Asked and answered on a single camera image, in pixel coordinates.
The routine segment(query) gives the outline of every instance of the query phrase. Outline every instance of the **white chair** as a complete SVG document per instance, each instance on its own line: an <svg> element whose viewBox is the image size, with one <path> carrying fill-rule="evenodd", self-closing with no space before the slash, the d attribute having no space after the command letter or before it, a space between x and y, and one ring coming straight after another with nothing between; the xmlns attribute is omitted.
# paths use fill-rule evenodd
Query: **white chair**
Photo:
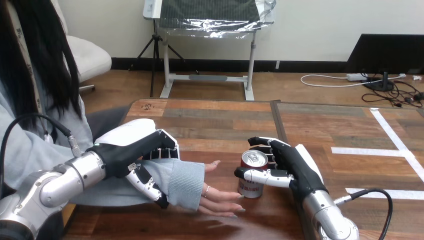
<svg viewBox="0 0 424 240"><path fill-rule="evenodd" d="M62 21L63 29L66 33L66 39L75 58L76 66L79 72L79 82L91 79L97 75L104 74L111 69L112 59L111 56L101 47L94 43L68 35L68 26L65 17L59 6L58 0L51 0L57 14ZM94 91L94 85L82 86L79 91L91 89Z"/></svg>

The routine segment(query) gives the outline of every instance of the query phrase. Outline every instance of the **black monitor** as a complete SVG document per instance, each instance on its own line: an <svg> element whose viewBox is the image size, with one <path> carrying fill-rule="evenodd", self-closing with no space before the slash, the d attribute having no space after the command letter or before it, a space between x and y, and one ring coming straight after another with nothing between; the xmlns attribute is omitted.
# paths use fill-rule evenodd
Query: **black monitor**
<svg viewBox="0 0 424 240"><path fill-rule="evenodd" d="M362 34L345 71L382 74L383 81L364 86L375 91L391 91L394 86L387 79L388 74L424 74L424 35Z"/></svg>

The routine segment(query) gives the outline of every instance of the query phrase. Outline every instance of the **sweater sleeve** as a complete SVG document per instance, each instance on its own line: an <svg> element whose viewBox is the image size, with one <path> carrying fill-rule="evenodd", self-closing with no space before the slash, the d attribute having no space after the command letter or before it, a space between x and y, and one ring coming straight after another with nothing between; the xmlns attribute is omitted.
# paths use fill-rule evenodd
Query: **sweater sleeve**
<svg viewBox="0 0 424 240"><path fill-rule="evenodd" d="M141 163L153 180L167 195L172 205L197 210L202 196L205 177L203 163L181 161L175 158L142 160ZM120 207L151 203L125 178L109 178L87 189L71 202L80 205Z"/></svg>

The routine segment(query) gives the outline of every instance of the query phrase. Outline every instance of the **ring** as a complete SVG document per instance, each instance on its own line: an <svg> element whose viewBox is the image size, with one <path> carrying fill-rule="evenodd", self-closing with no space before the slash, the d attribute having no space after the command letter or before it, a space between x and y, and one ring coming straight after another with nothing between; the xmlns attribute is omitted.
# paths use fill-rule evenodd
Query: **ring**
<svg viewBox="0 0 424 240"><path fill-rule="evenodd" d="M210 188L210 187L211 187L211 186L207 186L206 191L204 192L203 197L205 197L205 198L206 198L206 194L208 194L208 191L209 191L209 188Z"/></svg>

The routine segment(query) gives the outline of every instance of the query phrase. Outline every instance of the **woman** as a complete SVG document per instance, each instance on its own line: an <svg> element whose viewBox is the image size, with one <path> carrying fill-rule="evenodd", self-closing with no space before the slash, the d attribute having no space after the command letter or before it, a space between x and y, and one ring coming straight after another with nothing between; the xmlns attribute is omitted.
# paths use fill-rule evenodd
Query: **woman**
<svg viewBox="0 0 424 240"><path fill-rule="evenodd" d="M86 116L78 88L77 66L50 0L0 0L0 138L17 116L43 113L69 128L83 151L92 147L93 139L119 125L128 108ZM7 142L4 181L9 191L5 194L13 193L28 174L49 170L72 158L67 139L48 121L33 118L20 122ZM204 214L235 217L235 212L244 209L231 201L242 196L204 183L204 174L216 169L219 162L160 159L142 164L171 204ZM149 200L126 179L110 178L71 202L129 206ZM39 239L57 239L62 234L61 216L54 217L48 220Z"/></svg>

